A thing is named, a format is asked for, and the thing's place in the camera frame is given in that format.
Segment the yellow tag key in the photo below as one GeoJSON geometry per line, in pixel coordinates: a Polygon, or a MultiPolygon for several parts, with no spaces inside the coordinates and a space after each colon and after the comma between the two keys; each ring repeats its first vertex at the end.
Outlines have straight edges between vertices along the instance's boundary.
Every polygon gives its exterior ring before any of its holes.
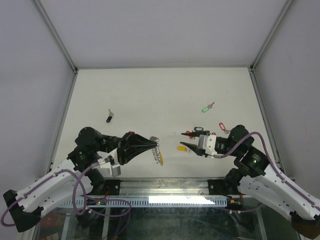
{"type": "Polygon", "coordinates": [[[189,154],[191,152],[191,150],[186,146],[177,146],[176,149],[180,152],[185,152],[186,154],[189,154]]]}

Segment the keyring with yellow handle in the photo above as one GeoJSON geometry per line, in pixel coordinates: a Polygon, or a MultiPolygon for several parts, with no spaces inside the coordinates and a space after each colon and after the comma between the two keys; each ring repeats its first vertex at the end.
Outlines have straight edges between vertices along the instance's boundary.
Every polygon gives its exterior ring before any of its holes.
{"type": "Polygon", "coordinates": [[[156,147],[154,147],[151,151],[152,151],[152,155],[153,158],[155,160],[155,162],[157,164],[159,164],[160,166],[164,165],[164,159],[163,159],[163,155],[160,151],[160,144],[159,144],[159,138],[155,137],[155,136],[151,136],[149,138],[150,141],[153,141],[156,143],[156,147]]]}

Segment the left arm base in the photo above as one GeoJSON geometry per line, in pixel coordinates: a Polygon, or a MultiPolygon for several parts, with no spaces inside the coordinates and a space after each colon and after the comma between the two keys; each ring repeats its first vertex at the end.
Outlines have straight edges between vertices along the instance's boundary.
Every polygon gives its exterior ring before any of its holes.
{"type": "Polygon", "coordinates": [[[121,189],[121,180],[104,178],[98,169],[91,169],[86,174],[90,180],[90,188],[86,192],[90,196],[118,196],[121,189]]]}

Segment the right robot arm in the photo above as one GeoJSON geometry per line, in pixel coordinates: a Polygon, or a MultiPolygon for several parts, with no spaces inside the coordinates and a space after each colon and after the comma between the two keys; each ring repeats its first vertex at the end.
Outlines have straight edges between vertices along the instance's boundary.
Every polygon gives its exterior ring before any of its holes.
{"type": "Polygon", "coordinates": [[[267,149],[254,147],[254,135],[243,125],[230,130],[228,137],[219,137],[208,130],[195,127],[185,136],[198,138],[197,144],[184,142],[197,156],[224,159],[234,157],[234,165],[223,178],[216,192],[227,196],[240,193],[250,196],[276,211],[305,238],[320,235],[320,200],[303,190],[273,163],[267,149]]]}

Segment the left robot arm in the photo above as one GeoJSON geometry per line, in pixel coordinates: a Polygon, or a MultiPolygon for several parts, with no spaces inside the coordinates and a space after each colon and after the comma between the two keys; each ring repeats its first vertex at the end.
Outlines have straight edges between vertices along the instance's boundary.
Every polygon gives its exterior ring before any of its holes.
{"type": "Polygon", "coordinates": [[[121,175],[121,167],[136,156],[158,146],[133,131],[122,137],[104,135],[92,127],[84,127],[75,139],[76,147],[46,175],[21,190],[3,194],[7,209],[0,218],[4,227],[15,227],[19,233],[36,226],[57,206],[105,188],[104,171],[110,177],[121,175]]]}

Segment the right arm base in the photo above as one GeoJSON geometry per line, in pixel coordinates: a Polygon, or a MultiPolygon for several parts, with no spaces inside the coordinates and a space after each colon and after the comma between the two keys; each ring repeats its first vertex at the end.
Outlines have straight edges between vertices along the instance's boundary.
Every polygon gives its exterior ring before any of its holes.
{"type": "Polygon", "coordinates": [[[249,173],[249,168],[232,168],[224,177],[211,177],[207,180],[209,195],[221,195],[230,198],[240,195],[238,186],[240,181],[249,173]]]}

